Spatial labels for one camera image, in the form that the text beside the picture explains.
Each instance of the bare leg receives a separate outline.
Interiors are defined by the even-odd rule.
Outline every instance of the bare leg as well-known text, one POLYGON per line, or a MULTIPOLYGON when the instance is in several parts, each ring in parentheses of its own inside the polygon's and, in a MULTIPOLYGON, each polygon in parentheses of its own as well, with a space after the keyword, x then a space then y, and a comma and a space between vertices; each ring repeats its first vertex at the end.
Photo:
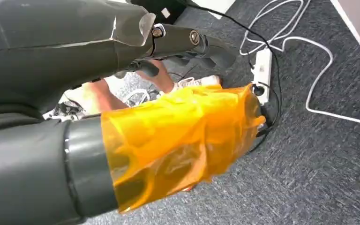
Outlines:
POLYGON ((174 87, 174 82, 169 76, 165 68, 165 65, 158 60, 150 60, 150 62, 159 69, 158 75, 156 75, 155 77, 150 77, 142 71, 138 71, 137 74, 141 76, 143 79, 152 82, 156 87, 158 87, 164 93, 171 92, 174 87))
POLYGON ((128 107, 110 92, 110 88, 104 79, 85 83, 81 88, 81 96, 75 100, 90 114, 128 107))

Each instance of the shoe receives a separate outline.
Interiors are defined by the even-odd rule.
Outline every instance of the shoe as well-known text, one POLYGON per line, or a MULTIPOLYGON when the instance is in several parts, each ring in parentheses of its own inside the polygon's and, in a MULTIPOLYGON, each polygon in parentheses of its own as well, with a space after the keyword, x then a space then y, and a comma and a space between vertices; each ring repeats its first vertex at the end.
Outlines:
POLYGON ((60 102, 56 107, 49 113, 44 115, 44 118, 47 119, 61 119, 65 120, 79 120, 84 116, 84 110, 82 106, 73 100, 68 100, 60 102))
POLYGON ((174 87, 171 92, 177 91, 179 89, 183 89, 185 87, 212 86, 212 85, 220 85, 219 76, 211 75, 211 76, 203 77, 198 80, 196 80, 193 77, 189 77, 179 81, 178 83, 174 83, 174 87))

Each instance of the cable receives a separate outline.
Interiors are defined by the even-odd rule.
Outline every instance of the cable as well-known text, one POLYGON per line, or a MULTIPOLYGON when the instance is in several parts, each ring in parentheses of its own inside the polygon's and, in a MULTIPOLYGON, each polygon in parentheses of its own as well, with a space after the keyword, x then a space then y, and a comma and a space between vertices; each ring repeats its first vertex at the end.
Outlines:
MULTIPOLYGON (((272 38, 270 38, 267 42, 268 43, 271 43, 272 41, 275 41, 275 40, 279 40, 281 38, 285 38, 286 36, 288 36, 289 34, 291 34, 296 26, 298 25, 300 19, 302 18, 303 14, 305 13, 307 7, 309 6, 311 0, 308 0, 307 3, 304 5, 304 0, 286 0, 286 1, 283 1, 281 3, 279 3, 278 5, 274 6, 273 8, 270 8, 269 10, 267 10, 266 12, 263 13, 263 11, 269 6, 271 5, 272 3, 274 2, 277 2, 279 0, 272 0, 271 2, 269 2, 268 4, 266 4, 260 11, 259 13, 257 13, 257 16, 253 19, 253 21, 251 22, 251 24, 249 25, 249 29, 253 27, 253 25, 257 22, 257 20, 259 20, 260 18, 262 18, 263 16, 267 15, 268 13, 270 13, 271 11, 273 11, 274 9, 286 4, 286 3, 289 3, 289 2, 292 2, 292 1, 299 1, 300 2, 300 6, 298 8, 298 10, 296 11, 296 13, 293 15, 293 17, 290 19, 290 21, 288 22, 288 24, 286 24, 277 34, 275 34, 272 38), (296 19, 296 22, 293 24, 292 28, 286 33, 286 34, 283 34, 281 36, 279 36, 282 32, 284 32, 286 29, 288 29, 288 27, 292 24, 292 22, 296 19)), ((259 50, 261 47, 265 46, 267 48, 267 46, 269 45, 268 43, 266 42, 262 42, 262 41, 259 41, 259 40, 254 40, 254 39, 250 39, 248 38, 248 34, 249 34, 249 31, 246 30, 245 31, 245 35, 244 35, 244 38, 242 40, 242 43, 240 45, 240 54, 241 55, 247 55, 247 54, 252 54, 254 52, 256 52, 257 50, 259 50), (256 47, 255 49, 249 51, 249 52, 243 52, 242 51, 242 48, 246 42, 246 40, 250 41, 250 42, 254 42, 254 43, 260 43, 260 45, 258 47, 256 47)), ((271 45, 270 44, 270 47, 276 49, 276 50, 279 50, 281 52, 283 52, 279 47, 276 47, 274 45, 271 45)))
MULTIPOLYGON (((220 12, 217 12, 215 10, 211 10, 211 9, 208 9, 208 8, 204 8, 204 7, 199 7, 199 6, 194 6, 194 5, 190 5, 190 4, 187 4, 183 1, 180 1, 180 0, 177 0, 178 2, 186 5, 186 6, 189 6, 189 7, 192 7, 192 8, 196 8, 196 9, 200 9, 200 10, 204 10, 204 11, 208 11, 208 12, 211 12, 211 13, 215 13, 215 14, 218 14, 218 15, 221 15, 223 17, 226 17, 230 20, 232 20, 234 23, 236 23, 237 25, 243 27, 246 29, 245 31, 245 36, 244 36, 244 39, 242 40, 242 43, 241 43, 241 46, 240 46, 240 54, 241 55, 248 55, 250 53, 253 53, 255 51, 257 51, 258 49, 260 49, 262 46, 265 46, 266 48, 269 48, 269 50, 273 53, 274 55, 274 59, 275 59, 275 62, 276 62, 276 65, 277 65, 277 75, 278 75, 278 88, 279 88, 279 94, 280 94, 280 97, 279 97, 279 116, 281 116, 281 111, 282 111, 282 88, 281 88, 281 85, 280 85, 280 75, 279 75, 279 64, 278 64, 278 59, 277 59, 277 56, 276 54, 273 52, 272 49, 276 49, 276 50, 279 50, 281 52, 284 52, 285 51, 285 44, 288 40, 291 40, 291 39, 295 39, 295 40, 302 40, 302 41, 306 41, 310 44, 313 44, 313 45, 316 45, 318 47, 320 47, 321 49, 323 49, 326 53, 328 53, 329 55, 329 63, 326 65, 326 67, 319 73, 319 75, 316 77, 316 79, 314 80, 313 84, 311 85, 311 88, 310 88, 310 91, 308 92, 308 96, 307 96, 307 99, 306 99, 306 109, 309 111, 309 112, 312 112, 312 113, 318 113, 318 114, 322 114, 322 115, 327 115, 327 116, 331 116, 331 117, 335 117, 335 118, 338 118, 338 119, 343 119, 343 120, 349 120, 349 121, 353 121, 353 122, 356 122, 356 123, 360 123, 360 120, 359 119, 356 119, 356 118, 352 118, 352 117, 347 117, 347 116, 342 116, 342 115, 338 115, 338 114, 335 114, 335 113, 331 113, 331 112, 326 112, 326 111, 322 111, 322 110, 315 110, 315 109, 311 109, 309 104, 310 104, 310 101, 311 101, 311 96, 314 92, 314 89, 315 89, 315 86, 316 84, 318 83, 318 81, 320 80, 321 76, 326 72, 326 70, 332 65, 333 63, 333 53, 325 46, 323 46, 322 44, 318 43, 318 42, 315 42, 313 40, 310 40, 310 39, 307 39, 307 38, 304 38, 304 37, 287 37, 284 39, 283 43, 282 43, 282 48, 279 48, 279 47, 276 47, 274 45, 271 45, 270 43, 272 41, 275 41, 275 40, 278 40, 278 39, 281 39, 281 38, 284 38, 286 36, 288 36, 290 33, 292 33, 297 24, 299 23, 300 19, 302 18, 304 12, 306 11, 307 7, 309 6, 311 0, 308 0, 307 3, 304 5, 304 0, 286 0, 284 2, 281 2, 279 3, 278 5, 276 5, 275 7, 267 10, 266 12, 262 13, 269 5, 271 5, 272 3, 278 1, 278 0, 273 0, 271 2, 269 2, 267 5, 265 5, 260 11, 259 13, 257 14, 256 18, 252 21, 252 23, 250 24, 250 26, 247 28, 246 26, 242 25, 241 23, 239 23, 238 21, 236 21, 235 19, 233 19, 232 17, 230 16, 227 16, 225 14, 222 14, 220 12), (265 40, 261 35, 257 34, 256 32, 252 31, 250 28, 254 25, 254 23, 260 19, 261 17, 263 17, 264 15, 268 14, 269 12, 273 11, 274 9, 280 7, 281 5, 283 4, 286 4, 288 2, 292 2, 292 1, 300 1, 300 6, 299 6, 299 9, 296 11, 295 15, 292 17, 292 19, 289 21, 289 23, 283 28, 281 29, 276 35, 274 35, 269 41, 265 40), (293 24, 292 28, 286 33, 286 34, 283 34, 280 36, 280 34, 282 32, 284 32, 291 24, 292 22, 296 19, 296 22, 293 24), (259 38, 261 38, 263 40, 263 42, 261 41, 258 41, 258 40, 253 40, 253 39, 250 39, 248 38, 248 33, 252 33, 252 34, 255 34, 257 35, 259 38), (257 48, 253 49, 252 51, 248 51, 248 52, 242 52, 242 48, 243 48, 243 45, 245 43, 245 41, 248 40, 248 41, 251 41, 251 42, 255 42, 255 43, 260 43, 260 46, 258 46, 257 48)), ((268 132, 265 134, 264 138, 250 151, 254 151, 255 149, 257 149, 264 141, 265 139, 267 138, 267 135, 268 135, 268 132)))
POLYGON ((207 11, 207 12, 211 12, 217 15, 220 15, 222 17, 225 17, 227 19, 230 19, 231 21, 233 21, 235 24, 237 24, 238 26, 246 29, 248 32, 258 36, 259 38, 261 38, 263 40, 263 42, 266 44, 266 46, 268 47, 268 49, 272 52, 272 54, 274 55, 274 60, 275 60, 275 64, 277 65, 277 80, 278 80, 278 90, 279 90, 279 118, 282 116, 282 87, 281 87, 281 79, 280 79, 280 74, 279 74, 279 63, 278 63, 278 57, 275 54, 275 52, 273 51, 271 45, 269 44, 269 42, 260 34, 254 32, 253 30, 251 30, 250 28, 246 27, 245 25, 243 25, 242 23, 238 22, 237 20, 235 20, 234 18, 232 18, 229 15, 226 15, 224 13, 220 13, 216 10, 213 9, 209 9, 209 8, 205 8, 205 7, 201 7, 195 4, 188 4, 187 2, 183 1, 183 0, 177 0, 180 4, 183 4, 184 6, 188 6, 191 8, 196 8, 202 11, 207 11))
MULTIPOLYGON (((278 40, 280 38, 284 38, 286 36, 288 36, 291 32, 294 31, 295 27, 297 26, 297 24, 299 23, 301 17, 303 16, 304 12, 306 11, 308 5, 310 4, 310 1, 311 0, 308 0, 306 5, 304 6, 303 8, 303 4, 304 4, 304 0, 286 0, 278 5, 276 5, 275 7, 269 9, 268 11, 262 13, 262 11, 264 11, 270 4, 276 2, 278 0, 273 0, 271 2, 269 2, 267 5, 265 5, 261 10, 260 12, 257 14, 256 18, 252 21, 252 23, 250 24, 249 28, 251 28, 253 26, 253 24, 258 20, 260 19, 262 16, 266 15, 267 13, 271 12, 272 10, 278 8, 279 6, 283 5, 283 4, 286 4, 288 2, 292 2, 292 1, 300 1, 301 4, 300 4, 300 7, 299 9, 297 10, 297 12, 295 13, 295 15, 292 17, 292 19, 289 21, 289 23, 280 31, 278 32, 276 35, 274 35, 268 42, 271 43, 272 41, 274 40, 278 40), (286 34, 284 35, 281 35, 279 36, 284 30, 286 30, 290 24, 293 22, 293 20, 297 17, 297 20, 296 22, 294 23, 293 27, 289 30, 289 32, 287 32, 286 34)), ((318 43, 318 42, 315 42, 313 40, 310 40, 310 39, 307 39, 305 37, 287 37, 284 39, 283 43, 282 43, 282 48, 279 48, 279 47, 276 47, 276 46, 273 46, 273 45, 269 45, 266 43, 266 42, 261 42, 261 41, 258 41, 258 40, 252 40, 252 39, 249 39, 248 38, 248 30, 245 32, 245 36, 244 36, 244 39, 242 41, 242 44, 241 44, 241 47, 240 49, 242 49, 244 43, 246 40, 248 41, 251 41, 251 42, 256 42, 256 43, 260 43, 260 46, 258 46, 257 48, 253 49, 251 52, 247 52, 247 53, 243 53, 242 50, 240 50, 240 54, 241 55, 245 55, 245 54, 249 54, 249 53, 253 53, 255 51, 257 51, 259 48, 261 48, 262 46, 266 45, 266 47, 272 47, 274 49, 277 49, 281 52, 284 52, 285 51, 285 44, 288 40, 301 40, 301 41, 305 41, 305 42, 308 42, 310 44, 313 44, 315 46, 318 46, 320 47, 321 49, 323 49, 328 55, 329 55, 329 62, 328 64, 324 67, 324 69, 318 74, 318 76, 316 77, 316 79, 314 80, 313 84, 311 85, 311 88, 310 88, 310 91, 308 92, 308 96, 307 96, 307 99, 306 99, 306 109, 309 111, 309 112, 312 112, 312 113, 317 113, 317 114, 322 114, 322 115, 327 115, 327 116, 331 116, 331 117, 335 117, 335 118, 338 118, 338 119, 343 119, 343 120, 349 120, 349 121, 353 121, 353 122, 356 122, 356 123, 360 123, 360 120, 359 119, 356 119, 356 118, 352 118, 352 117, 347 117, 347 116, 343 116, 343 115, 338 115, 338 114, 335 114, 335 113, 331 113, 331 112, 326 112, 326 111, 322 111, 322 110, 316 110, 316 109, 312 109, 310 108, 310 101, 311 101, 311 96, 314 92, 314 89, 315 89, 315 86, 316 84, 318 83, 318 81, 320 80, 320 78, 322 77, 322 75, 328 70, 328 68, 333 64, 333 60, 334 60, 334 57, 333 57, 333 53, 325 46, 323 46, 322 44, 318 43)))
POLYGON ((269 132, 267 132, 267 133, 263 136, 263 138, 260 140, 260 142, 259 142, 254 148, 252 148, 250 151, 248 151, 246 154, 249 154, 249 153, 251 153, 252 151, 258 149, 258 148, 260 147, 260 145, 265 142, 265 140, 267 139, 268 134, 269 134, 269 132))
POLYGON ((277 102, 277 114, 276 114, 275 117, 274 117, 274 120, 273 120, 273 122, 272 122, 272 125, 271 125, 269 128, 267 128, 267 129, 259 132, 260 134, 258 134, 257 137, 259 137, 259 136, 261 136, 261 135, 263 135, 263 134, 265 134, 265 133, 270 132, 270 131, 275 127, 275 125, 277 124, 277 122, 278 122, 278 117, 279 117, 279 114, 280 114, 278 94, 277 94, 277 93, 274 91, 274 89, 271 88, 268 84, 263 83, 263 82, 258 82, 258 83, 261 84, 261 85, 263 85, 263 86, 265 86, 265 87, 267 87, 268 90, 270 90, 270 92, 271 92, 272 94, 274 94, 275 100, 276 100, 276 102, 277 102))

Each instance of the black cable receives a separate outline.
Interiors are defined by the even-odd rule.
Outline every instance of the black cable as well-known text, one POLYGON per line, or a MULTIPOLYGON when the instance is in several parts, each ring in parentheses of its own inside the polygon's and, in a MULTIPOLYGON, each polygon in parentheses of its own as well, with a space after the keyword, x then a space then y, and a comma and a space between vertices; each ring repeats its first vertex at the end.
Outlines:
POLYGON ((257 133, 256 137, 260 137, 260 136, 262 136, 262 135, 264 135, 264 136, 263 136, 263 138, 260 140, 260 142, 259 142, 254 148, 252 148, 250 151, 247 152, 247 154, 251 153, 252 151, 254 151, 254 150, 256 150, 256 149, 258 149, 258 148, 260 147, 260 145, 262 145, 262 144, 265 142, 265 140, 267 139, 268 134, 270 133, 270 131, 272 131, 272 129, 274 128, 274 126, 278 123, 277 119, 278 119, 279 114, 280 114, 279 98, 278 98, 277 93, 274 91, 273 88, 271 88, 271 87, 270 87, 269 85, 267 85, 266 83, 259 82, 259 84, 267 87, 267 88, 270 90, 270 92, 272 92, 272 93, 274 94, 275 100, 276 100, 276 102, 277 102, 277 114, 275 115, 275 118, 274 118, 274 120, 273 120, 273 122, 272 122, 272 125, 271 125, 269 128, 267 128, 267 129, 265 129, 265 130, 260 131, 259 133, 257 133))
POLYGON ((254 147, 252 148, 250 151, 248 151, 246 154, 249 154, 251 153, 252 151, 258 149, 260 147, 261 144, 263 144, 265 142, 265 140, 267 139, 267 136, 268 136, 268 132, 264 135, 264 137, 260 140, 260 142, 254 147))
POLYGON ((233 21, 235 24, 237 24, 238 26, 248 30, 250 33, 258 36, 259 38, 261 38, 266 46, 268 47, 268 49, 272 52, 272 54, 274 55, 274 60, 275 60, 275 63, 277 65, 277 79, 278 79, 278 89, 279 89, 279 115, 278 115, 278 118, 281 118, 282 116, 282 87, 281 87, 281 79, 280 79, 280 75, 279 75, 279 63, 278 63, 278 57, 277 55, 275 54, 275 52, 273 51, 272 47, 269 45, 268 41, 263 38, 263 36, 261 36, 260 34, 254 32, 253 30, 249 29, 247 26, 243 25, 242 23, 238 22, 237 20, 235 20, 234 18, 232 18, 231 16, 228 16, 224 13, 220 13, 216 10, 213 10, 213 9, 209 9, 209 8, 205 8, 205 7, 201 7, 201 6, 198 6, 198 5, 195 5, 195 4, 188 4, 185 0, 177 0, 180 4, 183 4, 185 6, 188 6, 188 7, 191 7, 191 8, 196 8, 196 9, 199 9, 199 10, 202 10, 202 11, 207 11, 207 12, 211 12, 211 13, 214 13, 214 14, 217 14, 217 15, 220 15, 220 16, 223 16, 227 19, 230 19, 231 21, 233 21))
MULTIPOLYGON (((275 60, 275 64, 277 65, 277 80, 278 80, 278 89, 279 89, 279 96, 277 95, 277 93, 267 84, 265 83, 262 83, 262 82, 259 82, 261 85, 264 85, 266 86, 267 88, 269 88, 269 90, 274 94, 274 96, 276 97, 276 101, 277 101, 277 106, 278 106, 278 111, 277 111, 277 114, 275 116, 275 119, 272 123, 272 126, 267 128, 266 130, 264 130, 265 132, 264 133, 261 133, 261 134, 264 134, 264 137, 261 139, 261 141, 252 149, 250 150, 248 153, 258 149, 260 147, 261 144, 263 144, 263 142, 267 139, 267 136, 269 134, 269 132, 275 127, 275 125, 277 125, 279 123, 279 119, 281 118, 282 116, 282 87, 281 87, 281 79, 280 79, 280 74, 279 74, 279 62, 278 62, 278 57, 277 55, 275 54, 275 52, 273 51, 272 47, 269 45, 268 41, 263 37, 261 36, 260 34, 254 32, 253 30, 249 29, 247 26, 241 24, 240 22, 238 22, 237 20, 235 20, 234 18, 232 18, 231 16, 228 16, 224 13, 220 13, 216 10, 212 10, 212 9, 209 9, 209 8, 205 8, 205 7, 201 7, 201 6, 198 6, 198 5, 194 5, 194 4, 188 4, 186 2, 186 0, 177 0, 180 4, 183 4, 185 6, 188 6, 188 7, 191 7, 191 8, 196 8, 196 9, 199 9, 199 10, 202 10, 202 11, 207 11, 207 12, 211 12, 211 13, 214 13, 214 14, 217 14, 217 15, 220 15, 220 16, 223 16, 227 19, 230 19, 231 21, 233 21, 235 24, 237 24, 238 26, 248 30, 250 33, 258 36, 259 38, 261 38, 266 46, 268 47, 268 49, 270 50, 270 52, 274 55, 274 60, 275 60)), ((247 56, 248 56, 248 62, 249 62, 249 65, 251 66, 251 68, 253 68, 253 65, 252 63, 250 62, 250 58, 249 58, 249 52, 247 51, 247 56)))
POLYGON ((281 112, 280 112, 280 108, 279 108, 279 107, 280 107, 280 105, 279 105, 279 97, 278 97, 278 94, 274 91, 274 89, 271 88, 268 84, 263 83, 263 82, 259 82, 259 84, 267 87, 268 90, 274 95, 275 100, 276 100, 276 102, 277 102, 277 114, 276 114, 275 117, 274 117, 274 120, 273 120, 273 122, 272 122, 272 126, 269 127, 269 128, 267 128, 267 129, 272 130, 273 127, 278 124, 279 114, 281 113, 281 112))
POLYGON ((181 78, 181 75, 180 75, 180 74, 178 74, 178 73, 175 73, 175 72, 168 72, 168 74, 173 74, 173 75, 176 75, 176 76, 178 76, 178 77, 180 77, 180 78, 181 78))

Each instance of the gray cylindrical joint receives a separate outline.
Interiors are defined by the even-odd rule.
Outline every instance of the gray cylindrical joint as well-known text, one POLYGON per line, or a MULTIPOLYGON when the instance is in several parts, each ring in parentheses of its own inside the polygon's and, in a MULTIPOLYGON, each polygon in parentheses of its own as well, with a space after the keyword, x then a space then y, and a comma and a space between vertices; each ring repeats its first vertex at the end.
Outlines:
POLYGON ((95 117, 73 122, 65 140, 69 185, 76 195, 77 210, 85 217, 118 208, 100 120, 95 117))

